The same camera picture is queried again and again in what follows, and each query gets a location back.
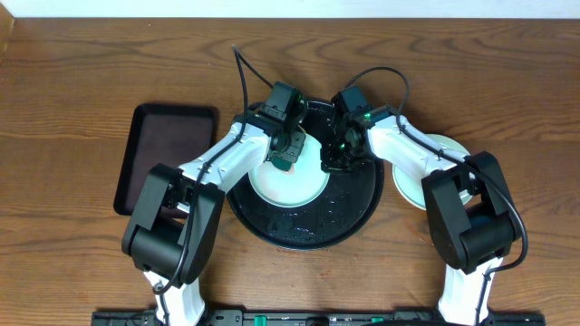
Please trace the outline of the green scrubbing sponge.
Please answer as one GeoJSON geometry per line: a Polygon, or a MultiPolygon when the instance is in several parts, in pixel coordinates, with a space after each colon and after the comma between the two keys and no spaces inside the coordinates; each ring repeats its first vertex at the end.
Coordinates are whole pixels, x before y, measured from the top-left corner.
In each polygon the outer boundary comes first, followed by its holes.
{"type": "Polygon", "coordinates": [[[283,172],[289,172],[293,167],[293,163],[282,158],[273,158],[271,160],[273,166],[283,172]]]}

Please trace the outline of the light blue plate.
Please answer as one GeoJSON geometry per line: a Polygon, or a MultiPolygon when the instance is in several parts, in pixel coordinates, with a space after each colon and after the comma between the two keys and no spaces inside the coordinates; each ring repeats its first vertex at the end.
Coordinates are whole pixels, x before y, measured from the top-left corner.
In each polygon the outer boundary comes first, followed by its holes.
{"type": "Polygon", "coordinates": [[[248,173],[250,184],[269,204],[284,208],[306,205],[324,191],[330,174],[321,170],[321,143],[305,136],[298,160],[288,171],[267,161],[248,173]]]}
{"type": "MultiPolygon", "coordinates": [[[[469,154],[468,150],[454,139],[438,134],[428,134],[428,137],[445,148],[453,149],[466,155],[469,154]]],[[[402,197],[413,206],[425,210],[426,206],[421,185],[396,166],[392,167],[391,172],[394,185],[402,197]]]]}

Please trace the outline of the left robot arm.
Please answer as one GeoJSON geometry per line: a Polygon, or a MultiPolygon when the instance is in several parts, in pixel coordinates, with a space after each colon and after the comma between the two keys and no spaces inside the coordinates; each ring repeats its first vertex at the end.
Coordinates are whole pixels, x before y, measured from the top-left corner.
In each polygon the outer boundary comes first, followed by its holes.
{"type": "Polygon", "coordinates": [[[257,114],[238,115],[228,134],[176,168],[145,178],[121,250],[143,271],[162,325],[197,325],[206,310],[199,276],[212,252],[227,192],[272,158],[299,161],[306,133],[257,114]]]}

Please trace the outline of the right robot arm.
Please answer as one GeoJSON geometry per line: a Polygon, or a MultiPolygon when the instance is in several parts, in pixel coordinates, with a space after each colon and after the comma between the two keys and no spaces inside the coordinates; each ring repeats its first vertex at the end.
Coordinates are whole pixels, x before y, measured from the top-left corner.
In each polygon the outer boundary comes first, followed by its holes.
{"type": "Polygon", "coordinates": [[[338,109],[333,134],[323,170],[351,171],[380,158],[421,185],[430,237],[447,265],[439,312],[448,323],[482,324],[493,277],[507,270],[504,256],[516,240],[528,246],[497,159],[449,149],[390,106],[338,109]]]}

